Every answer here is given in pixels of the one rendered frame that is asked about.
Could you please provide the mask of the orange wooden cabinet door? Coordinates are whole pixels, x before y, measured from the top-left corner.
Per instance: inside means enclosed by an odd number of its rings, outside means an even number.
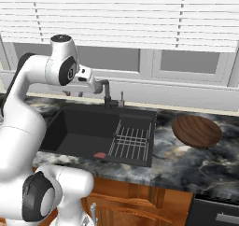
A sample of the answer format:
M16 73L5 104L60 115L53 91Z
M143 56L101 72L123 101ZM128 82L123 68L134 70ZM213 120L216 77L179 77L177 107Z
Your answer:
M99 226L173 226L161 210L136 205L96 204Z
M90 205L90 201L92 201L93 199L106 200L108 202L128 204L128 205L138 205L138 206L149 207L149 208L154 208L154 209L157 208L157 206L155 206L148 199L136 198L136 197L123 198L123 197L119 197L119 196L111 196L111 195L95 193L95 192L91 193L89 196L87 196L83 199L84 204Z

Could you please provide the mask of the orange wooden sink cabinet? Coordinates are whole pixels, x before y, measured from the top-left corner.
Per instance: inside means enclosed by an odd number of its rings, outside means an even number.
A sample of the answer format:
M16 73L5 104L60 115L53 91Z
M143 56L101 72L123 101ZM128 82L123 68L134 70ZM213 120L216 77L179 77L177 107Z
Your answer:
M190 192L168 190L162 187L149 186L147 179L150 177L149 170L143 167L131 167L126 164L112 165L106 170L92 170L94 175L94 188L92 192L101 193L123 198L144 198L150 200L157 210L161 210L172 221L173 226L185 226L189 212L192 194ZM90 201L106 205L126 205L121 203L108 202L106 200ZM83 208L87 213L90 212L90 205L85 205L82 200Z

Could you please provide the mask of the white window blind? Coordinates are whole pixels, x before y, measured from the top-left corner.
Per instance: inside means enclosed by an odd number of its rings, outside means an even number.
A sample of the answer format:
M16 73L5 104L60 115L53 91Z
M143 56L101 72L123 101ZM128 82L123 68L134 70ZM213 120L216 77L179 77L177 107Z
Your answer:
M239 0L0 0L6 42L234 52Z

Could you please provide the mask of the black tap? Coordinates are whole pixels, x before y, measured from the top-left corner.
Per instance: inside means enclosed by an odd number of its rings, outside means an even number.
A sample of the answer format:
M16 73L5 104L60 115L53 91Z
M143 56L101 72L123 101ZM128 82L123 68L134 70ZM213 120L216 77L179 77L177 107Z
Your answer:
M111 99L109 81L106 79L101 80L101 84L105 87L105 110L110 111L113 107L118 107L119 102Z

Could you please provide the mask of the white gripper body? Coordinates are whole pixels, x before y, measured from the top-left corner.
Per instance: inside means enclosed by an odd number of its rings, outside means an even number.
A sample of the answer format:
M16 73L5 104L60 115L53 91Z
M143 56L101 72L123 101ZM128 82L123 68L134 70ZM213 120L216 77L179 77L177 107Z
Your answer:
M103 91L103 84L101 81L97 81L94 77L94 75L91 75L89 81L88 81L88 85L91 89L91 91L94 94L99 94Z

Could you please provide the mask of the black kitchen sink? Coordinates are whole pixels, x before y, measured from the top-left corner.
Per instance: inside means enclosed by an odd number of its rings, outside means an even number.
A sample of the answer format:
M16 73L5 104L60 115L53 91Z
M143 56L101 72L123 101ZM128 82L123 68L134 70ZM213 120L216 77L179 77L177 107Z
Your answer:
M149 110L115 107L106 111L99 105L66 104L48 123L46 136L40 149L42 151L63 154L105 162L117 162L107 158L113 133L116 132L120 119L151 122L151 136L148 150L148 163L152 165L152 151L157 113ZM104 159L94 158L97 152L106 153Z

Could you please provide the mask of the grey soap dispenser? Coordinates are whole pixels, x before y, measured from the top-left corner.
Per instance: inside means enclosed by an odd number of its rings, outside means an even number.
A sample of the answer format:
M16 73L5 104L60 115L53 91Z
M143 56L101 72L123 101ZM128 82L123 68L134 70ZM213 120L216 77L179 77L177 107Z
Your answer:
M125 105L125 101L123 99L123 92L120 92L120 99L118 101L118 107L124 108L124 105Z

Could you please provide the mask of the brown wooden bowl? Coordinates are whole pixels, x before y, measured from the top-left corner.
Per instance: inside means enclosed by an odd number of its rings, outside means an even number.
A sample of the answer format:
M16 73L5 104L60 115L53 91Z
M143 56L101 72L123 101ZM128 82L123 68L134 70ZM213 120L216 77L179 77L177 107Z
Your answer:
M210 148L222 138L222 131L213 121L195 115L179 116L172 122L178 140L193 148Z

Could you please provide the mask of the white window frame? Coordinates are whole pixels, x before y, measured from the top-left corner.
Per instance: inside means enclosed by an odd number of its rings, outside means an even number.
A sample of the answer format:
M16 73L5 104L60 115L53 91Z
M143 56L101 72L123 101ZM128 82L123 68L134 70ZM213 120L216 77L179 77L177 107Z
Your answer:
M75 39L71 44L78 63L90 67L97 80L129 84L228 88L236 57L229 52L87 47Z

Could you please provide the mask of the black dishwasher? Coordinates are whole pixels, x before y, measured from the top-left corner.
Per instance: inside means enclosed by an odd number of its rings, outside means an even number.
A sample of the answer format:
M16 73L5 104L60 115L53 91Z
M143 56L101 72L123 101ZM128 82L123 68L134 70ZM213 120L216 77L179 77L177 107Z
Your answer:
M217 221L217 214L239 217L239 201L194 194L185 226L239 226Z

